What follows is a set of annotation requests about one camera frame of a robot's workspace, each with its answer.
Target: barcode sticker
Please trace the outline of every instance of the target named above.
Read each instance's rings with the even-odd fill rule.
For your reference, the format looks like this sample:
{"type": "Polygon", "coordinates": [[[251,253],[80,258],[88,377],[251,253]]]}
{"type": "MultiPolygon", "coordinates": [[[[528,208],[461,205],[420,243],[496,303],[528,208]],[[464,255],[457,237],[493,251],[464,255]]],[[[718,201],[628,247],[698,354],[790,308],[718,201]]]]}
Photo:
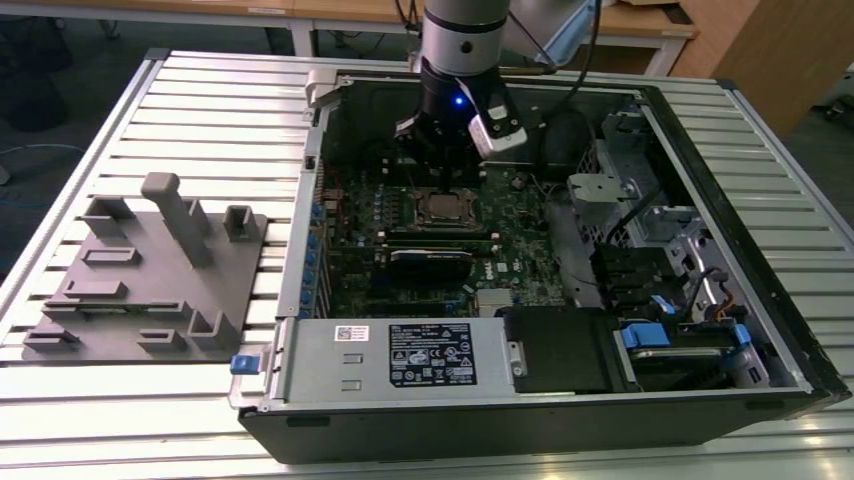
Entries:
{"type": "Polygon", "coordinates": [[[367,325],[336,325],[335,341],[336,342],[367,342],[369,338],[371,327],[367,325]]]}

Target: white sticker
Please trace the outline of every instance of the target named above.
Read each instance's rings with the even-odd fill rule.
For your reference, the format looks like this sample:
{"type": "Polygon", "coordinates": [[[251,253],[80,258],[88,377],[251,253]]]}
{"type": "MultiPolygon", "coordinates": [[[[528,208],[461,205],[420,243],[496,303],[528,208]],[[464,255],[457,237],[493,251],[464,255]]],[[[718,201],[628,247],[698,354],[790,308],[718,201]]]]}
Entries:
{"type": "Polygon", "coordinates": [[[335,341],[336,342],[367,342],[371,333],[371,327],[367,325],[336,325],[335,341]]]}
{"type": "Polygon", "coordinates": [[[265,13],[268,15],[284,15],[284,10],[280,8],[249,8],[249,13],[265,13]]]}

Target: black plastic cover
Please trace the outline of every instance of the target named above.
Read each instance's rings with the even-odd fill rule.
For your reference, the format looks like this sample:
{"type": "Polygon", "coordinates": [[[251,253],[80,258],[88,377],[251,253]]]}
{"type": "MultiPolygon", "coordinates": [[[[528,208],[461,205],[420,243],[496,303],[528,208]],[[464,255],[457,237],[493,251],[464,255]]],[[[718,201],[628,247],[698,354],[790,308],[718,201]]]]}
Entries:
{"type": "Polygon", "coordinates": [[[513,307],[504,315],[507,340],[521,344],[527,374],[517,393],[629,391],[613,330],[616,317],[597,308],[513,307]]]}

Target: metal bracket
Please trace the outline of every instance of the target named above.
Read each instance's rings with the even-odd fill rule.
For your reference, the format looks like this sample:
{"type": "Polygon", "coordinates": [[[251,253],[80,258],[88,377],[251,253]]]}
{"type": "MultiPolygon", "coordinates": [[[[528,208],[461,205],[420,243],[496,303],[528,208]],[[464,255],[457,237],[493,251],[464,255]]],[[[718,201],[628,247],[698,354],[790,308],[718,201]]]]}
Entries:
{"type": "Polygon", "coordinates": [[[599,173],[576,173],[568,179],[569,193],[575,209],[584,223],[605,223],[616,205],[632,198],[619,179],[599,173]]]}
{"type": "Polygon", "coordinates": [[[305,99],[311,108],[320,108],[340,98],[339,87],[352,82],[339,82],[337,70],[315,68],[305,80],[305,99]]]}
{"type": "Polygon", "coordinates": [[[509,371],[513,377],[524,377],[528,374],[528,367],[524,363],[524,351],[520,342],[507,342],[509,352],[509,371]]]}
{"type": "Polygon", "coordinates": [[[648,242],[668,242],[684,230],[695,217],[699,216],[694,207],[654,207],[643,214],[644,240],[648,242]]]}

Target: table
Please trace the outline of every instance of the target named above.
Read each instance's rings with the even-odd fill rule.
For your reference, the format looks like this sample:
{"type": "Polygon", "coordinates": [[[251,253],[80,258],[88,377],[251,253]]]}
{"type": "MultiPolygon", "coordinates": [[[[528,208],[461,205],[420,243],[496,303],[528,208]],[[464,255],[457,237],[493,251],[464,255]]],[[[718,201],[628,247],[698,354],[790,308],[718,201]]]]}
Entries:
{"type": "MultiPolygon", "coordinates": [[[[391,0],[0,0],[0,12],[287,28],[300,57],[316,56],[317,30],[405,33],[391,0]]],[[[670,73],[686,42],[695,35],[696,27],[672,23],[659,8],[617,4],[603,10],[599,44],[654,49],[646,75],[670,73]]]]}
{"type": "MultiPolygon", "coordinates": [[[[170,52],[145,60],[0,287],[0,469],[44,478],[854,478],[854,400],[696,447],[425,462],[277,464],[228,405],[227,365],[21,366],[21,341],[88,234],[93,194],[134,195],[152,170],[182,175],[206,212],[249,204],[273,220],[243,332],[269,342],[309,119],[307,72],[403,71],[403,62],[170,52]]],[[[573,74],[559,73],[567,80],[573,74]]],[[[740,93],[711,80],[592,74],[656,86],[818,341],[854,388],[854,233],[740,93]]],[[[146,202],[130,198],[133,208],[146,202]]],[[[243,377],[244,396],[263,378],[243,377]]]]}

